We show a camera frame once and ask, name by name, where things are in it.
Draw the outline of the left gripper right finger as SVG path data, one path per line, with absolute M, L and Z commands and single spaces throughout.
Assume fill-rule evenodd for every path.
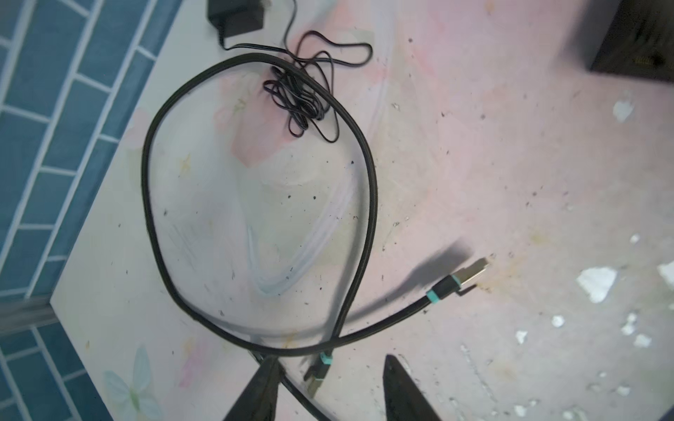
M 388 421 L 440 421 L 428 400 L 392 354 L 387 354 L 383 372 L 384 403 Z

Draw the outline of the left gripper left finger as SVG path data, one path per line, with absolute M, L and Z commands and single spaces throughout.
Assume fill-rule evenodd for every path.
M 224 421 L 274 421 L 281 377 L 277 357 L 266 357 Z

